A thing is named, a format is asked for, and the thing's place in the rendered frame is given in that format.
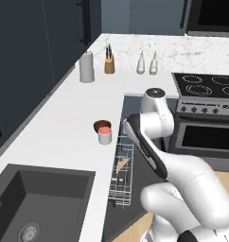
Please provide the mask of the black microwave oven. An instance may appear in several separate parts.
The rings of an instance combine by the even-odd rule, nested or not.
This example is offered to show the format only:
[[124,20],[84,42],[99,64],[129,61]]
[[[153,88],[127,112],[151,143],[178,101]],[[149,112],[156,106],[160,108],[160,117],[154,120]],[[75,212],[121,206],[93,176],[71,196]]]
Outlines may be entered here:
[[229,38],[229,0],[192,0],[186,34]]

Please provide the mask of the grey cup with red inside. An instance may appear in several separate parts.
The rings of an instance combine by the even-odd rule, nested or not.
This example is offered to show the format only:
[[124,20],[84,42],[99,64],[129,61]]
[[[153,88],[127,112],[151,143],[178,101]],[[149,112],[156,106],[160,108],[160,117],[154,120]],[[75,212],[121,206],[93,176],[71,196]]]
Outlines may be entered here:
[[112,130],[109,127],[98,129],[98,141],[102,145],[109,145],[112,142]]

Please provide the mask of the wooden knife block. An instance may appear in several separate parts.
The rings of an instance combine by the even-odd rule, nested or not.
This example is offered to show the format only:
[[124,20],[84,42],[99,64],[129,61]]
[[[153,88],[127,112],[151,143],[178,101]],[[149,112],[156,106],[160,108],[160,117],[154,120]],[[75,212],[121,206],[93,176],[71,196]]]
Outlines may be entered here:
[[106,58],[104,63],[104,73],[113,74],[115,72],[115,57],[111,45],[106,45]]

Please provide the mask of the white paper towel roll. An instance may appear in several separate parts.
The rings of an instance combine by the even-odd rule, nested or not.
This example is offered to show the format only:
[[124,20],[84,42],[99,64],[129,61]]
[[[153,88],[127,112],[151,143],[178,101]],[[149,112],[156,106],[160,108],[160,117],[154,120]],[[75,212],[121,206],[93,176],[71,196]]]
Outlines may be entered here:
[[79,81],[90,83],[95,80],[93,52],[86,51],[79,59]]

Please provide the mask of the open dishwasher door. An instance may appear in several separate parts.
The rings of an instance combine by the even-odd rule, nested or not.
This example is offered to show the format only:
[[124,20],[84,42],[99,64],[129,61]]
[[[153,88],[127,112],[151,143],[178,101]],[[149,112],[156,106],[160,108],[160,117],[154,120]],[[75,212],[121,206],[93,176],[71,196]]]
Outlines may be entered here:
[[124,97],[101,242],[112,242],[141,218],[146,213],[140,202],[141,190],[164,181],[123,132],[123,120],[139,112],[140,102],[137,96]]

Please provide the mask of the black hob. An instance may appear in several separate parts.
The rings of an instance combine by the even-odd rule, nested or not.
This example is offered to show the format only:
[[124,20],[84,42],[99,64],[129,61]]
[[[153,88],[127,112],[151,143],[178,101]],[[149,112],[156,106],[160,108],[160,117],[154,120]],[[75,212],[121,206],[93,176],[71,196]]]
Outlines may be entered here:
[[173,73],[180,95],[229,98],[229,76]]

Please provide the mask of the white shaker bottle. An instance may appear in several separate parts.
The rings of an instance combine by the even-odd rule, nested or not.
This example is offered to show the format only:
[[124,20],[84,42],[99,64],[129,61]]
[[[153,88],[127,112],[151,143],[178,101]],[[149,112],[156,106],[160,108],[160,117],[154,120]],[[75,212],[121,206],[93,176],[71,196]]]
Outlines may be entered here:
[[153,54],[153,58],[150,62],[150,74],[151,75],[156,75],[158,71],[158,61],[156,54]]
[[145,73],[145,60],[144,60],[144,54],[140,54],[140,58],[137,63],[136,67],[136,73],[139,75],[143,75]]

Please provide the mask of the dark wall cupboards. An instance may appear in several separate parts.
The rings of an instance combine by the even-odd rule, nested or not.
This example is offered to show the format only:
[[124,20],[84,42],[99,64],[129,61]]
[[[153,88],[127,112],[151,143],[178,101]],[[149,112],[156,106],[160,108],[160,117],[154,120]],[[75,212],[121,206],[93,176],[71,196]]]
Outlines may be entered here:
[[91,42],[80,0],[0,0],[0,148],[101,33],[101,0],[89,0]]

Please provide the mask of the dark grey sink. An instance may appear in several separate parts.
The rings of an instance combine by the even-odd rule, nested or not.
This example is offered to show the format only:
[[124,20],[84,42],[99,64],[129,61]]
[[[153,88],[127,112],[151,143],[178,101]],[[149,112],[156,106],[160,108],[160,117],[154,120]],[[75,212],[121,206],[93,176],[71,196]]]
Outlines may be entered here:
[[8,164],[0,174],[0,242],[79,242],[95,175]]

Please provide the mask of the brown bowl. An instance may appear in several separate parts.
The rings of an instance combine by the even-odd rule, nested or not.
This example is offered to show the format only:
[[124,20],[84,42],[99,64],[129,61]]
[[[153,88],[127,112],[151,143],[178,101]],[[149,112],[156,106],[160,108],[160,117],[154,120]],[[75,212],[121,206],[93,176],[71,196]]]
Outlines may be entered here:
[[98,132],[98,130],[100,128],[103,128],[103,127],[108,127],[108,128],[111,128],[112,127],[112,124],[110,121],[108,120],[97,120],[95,123],[94,123],[94,130],[95,132]]

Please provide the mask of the steel oven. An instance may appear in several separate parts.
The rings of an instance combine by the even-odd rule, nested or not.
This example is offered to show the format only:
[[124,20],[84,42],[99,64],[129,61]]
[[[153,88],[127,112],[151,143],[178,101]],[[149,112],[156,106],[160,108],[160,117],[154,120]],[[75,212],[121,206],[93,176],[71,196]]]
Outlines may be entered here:
[[169,151],[229,159],[229,99],[180,98]]

